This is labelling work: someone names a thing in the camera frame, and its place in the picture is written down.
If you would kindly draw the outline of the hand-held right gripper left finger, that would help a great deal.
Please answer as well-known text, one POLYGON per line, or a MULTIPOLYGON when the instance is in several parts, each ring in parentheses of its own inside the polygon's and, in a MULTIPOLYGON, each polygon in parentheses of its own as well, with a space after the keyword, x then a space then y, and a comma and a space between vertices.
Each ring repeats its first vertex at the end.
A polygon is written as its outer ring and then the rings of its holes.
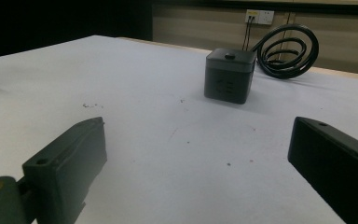
POLYGON ((78 122, 22 165, 38 224, 74 224, 107 162, 103 119, 78 122))

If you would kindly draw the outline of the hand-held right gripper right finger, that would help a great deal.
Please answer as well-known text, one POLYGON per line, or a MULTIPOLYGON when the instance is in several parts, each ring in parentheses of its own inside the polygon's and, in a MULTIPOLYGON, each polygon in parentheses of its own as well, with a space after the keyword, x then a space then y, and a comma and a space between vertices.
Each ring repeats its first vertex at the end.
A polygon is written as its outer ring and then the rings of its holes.
POLYGON ((288 161, 346 224, 358 224, 358 140, 324 122, 297 117, 288 161))

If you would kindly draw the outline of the black cube power socket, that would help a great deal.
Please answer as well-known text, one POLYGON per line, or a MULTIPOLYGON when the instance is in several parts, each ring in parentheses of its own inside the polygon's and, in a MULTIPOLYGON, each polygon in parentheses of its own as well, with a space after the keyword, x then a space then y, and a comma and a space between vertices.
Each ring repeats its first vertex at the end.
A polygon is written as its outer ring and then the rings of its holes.
POLYGON ((255 53, 238 49, 214 49, 206 57, 204 96, 243 105, 255 70, 255 53))

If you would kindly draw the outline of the white wall outlet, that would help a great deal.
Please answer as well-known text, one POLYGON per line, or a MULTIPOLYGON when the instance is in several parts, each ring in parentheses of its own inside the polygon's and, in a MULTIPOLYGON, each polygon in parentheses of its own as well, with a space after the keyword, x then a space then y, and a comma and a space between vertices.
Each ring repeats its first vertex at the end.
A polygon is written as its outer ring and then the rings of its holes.
POLYGON ((248 9, 245 15, 245 21, 253 24, 271 25, 274 18, 274 12, 271 10, 248 9))

